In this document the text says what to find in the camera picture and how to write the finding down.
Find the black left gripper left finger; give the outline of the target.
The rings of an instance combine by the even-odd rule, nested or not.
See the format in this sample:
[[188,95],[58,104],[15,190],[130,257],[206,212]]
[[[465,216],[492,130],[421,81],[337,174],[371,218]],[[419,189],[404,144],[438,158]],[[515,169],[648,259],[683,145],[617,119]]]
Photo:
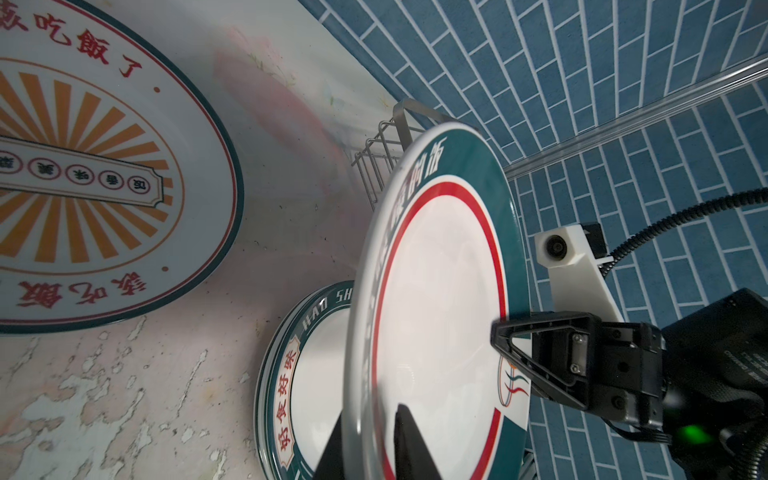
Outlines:
[[315,469],[313,480],[344,480],[342,420],[337,418],[329,440]]

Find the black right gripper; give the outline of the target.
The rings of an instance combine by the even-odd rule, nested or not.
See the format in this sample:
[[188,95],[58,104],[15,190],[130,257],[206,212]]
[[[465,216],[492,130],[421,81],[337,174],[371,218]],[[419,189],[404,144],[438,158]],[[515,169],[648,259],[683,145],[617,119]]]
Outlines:
[[663,329],[574,311],[502,318],[490,343],[534,393],[667,446],[689,479],[767,476],[767,302],[751,290]]

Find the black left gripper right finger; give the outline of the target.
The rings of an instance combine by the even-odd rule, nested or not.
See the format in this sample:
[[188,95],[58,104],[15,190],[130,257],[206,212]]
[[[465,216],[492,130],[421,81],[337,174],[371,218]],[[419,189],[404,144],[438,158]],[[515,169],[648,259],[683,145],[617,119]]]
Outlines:
[[416,421],[404,404],[399,404],[395,413],[394,456],[398,480],[441,479]]

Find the rearmost plate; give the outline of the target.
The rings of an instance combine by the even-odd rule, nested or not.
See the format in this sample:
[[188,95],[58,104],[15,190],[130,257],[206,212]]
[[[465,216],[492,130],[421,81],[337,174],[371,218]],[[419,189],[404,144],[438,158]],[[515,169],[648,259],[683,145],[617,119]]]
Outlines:
[[157,48],[86,1],[1,5],[1,331],[93,328],[202,283],[237,236],[235,147]]

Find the aluminium corner frame post right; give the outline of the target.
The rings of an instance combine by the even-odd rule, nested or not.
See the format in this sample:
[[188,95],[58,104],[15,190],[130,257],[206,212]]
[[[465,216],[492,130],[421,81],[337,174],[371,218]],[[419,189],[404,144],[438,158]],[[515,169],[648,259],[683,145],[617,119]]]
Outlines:
[[511,181],[566,160],[766,77],[767,55],[764,54],[505,167],[506,179]]

